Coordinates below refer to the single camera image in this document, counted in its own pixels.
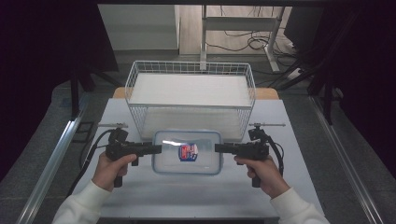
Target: floor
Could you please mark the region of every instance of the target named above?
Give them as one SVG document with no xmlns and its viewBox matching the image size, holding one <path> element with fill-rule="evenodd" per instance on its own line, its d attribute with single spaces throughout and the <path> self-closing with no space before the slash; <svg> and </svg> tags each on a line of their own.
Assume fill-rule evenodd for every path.
<svg viewBox="0 0 396 224">
<path fill-rule="evenodd" d="M 284 46 L 289 43 L 284 39 Z M 281 75 L 271 73 L 264 55 L 213 53 L 208 56 L 210 62 L 246 62 L 252 66 L 257 87 L 267 87 Z M 196 51 L 176 54 L 168 51 L 118 51 L 116 52 L 120 71 L 109 73 L 116 80 L 125 83 L 132 62 L 135 60 L 159 61 L 198 61 Z M 293 62 L 285 58 L 282 69 Z M 83 122 L 97 124 L 103 114 L 108 98 L 112 97 L 115 87 L 92 75 L 96 88 L 88 92 L 90 101 Z M 315 107 L 306 93 L 309 79 L 285 91 L 279 92 L 293 126 L 294 133 L 303 153 L 309 174 L 316 188 L 326 217 L 331 223 L 370 223 L 364 213 L 356 191 L 352 188 L 346 172 L 341 166 L 337 153 L 321 125 Z M 54 89 L 52 103 L 46 117 L 37 127 L 22 155 L 8 175 L 0 183 L 0 223 L 15 223 L 21 210 L 29 199 L 35 184 L 47 161 L 56 147 L 60 136 L 70 119 L 70 85 L 68 82 Z M 375 152 L 361 137 L 344 115 L 337 101 L 332 103 L 333 128 L 342 142 L 351 162 L 360 175 L 369 194 L 375 201 L 384 223 L 396 223 L 396 180 L 391 176 Z M 84 134 L 75 134 L 74 140 L 84 140 Z M 72 142 L 68 147 L 62 164 L 54 177 L 46 197 L 35 216 L 34 223 L 50 223 L 57 208 L 65 198 L 67 191 L 79 172 L 81 158 L 87 152 L 87 143 Z M 137 221 L 138 223 L 175 223 L 175 221 Z M 247 223 L 246 221 L 228 221 L 227 223 Z M 125 220 L 100 219 L 99 223 L 131 223 Z M 210 221 L 179 221 L 176 223 L 212 223 Z M 262 223 L 251 220 L 249 223 Z M 265 223 L 277 223 L 276 219 Z"/>
</svg>

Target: person's right hand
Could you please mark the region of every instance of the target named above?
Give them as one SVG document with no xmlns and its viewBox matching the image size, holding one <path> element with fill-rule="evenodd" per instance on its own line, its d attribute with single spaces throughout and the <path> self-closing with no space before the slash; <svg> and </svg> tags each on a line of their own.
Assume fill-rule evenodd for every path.
<svg viewBox="0 0 396 224">
<path fill-rule="evenodd" d="M 257 175 L 260 178 L 262 181 L 260 184 L 262 191 L 268 194 L 272 199 L 290 189 L 289 185 L 277 170 L 271 156 L 268 156 L 262 161 L 253 161 L 237 156 L 233 159 L 238 163 L 245 164 L 247 166 L 248 177 L 253 178 Z"/>
</svg>

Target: white wire basket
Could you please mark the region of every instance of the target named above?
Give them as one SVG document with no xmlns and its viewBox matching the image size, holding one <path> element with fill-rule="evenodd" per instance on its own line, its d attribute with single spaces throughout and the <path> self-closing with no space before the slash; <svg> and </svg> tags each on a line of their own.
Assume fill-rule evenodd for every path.
<svg viewBox="0 0 396 224">
<path fill-rule="evenodd" d="M 248 63 L 134 62 L 125 99 L 143 140 L 159 130 L 214 130 L 242 140 L 256 99 Z"/>
</svg>

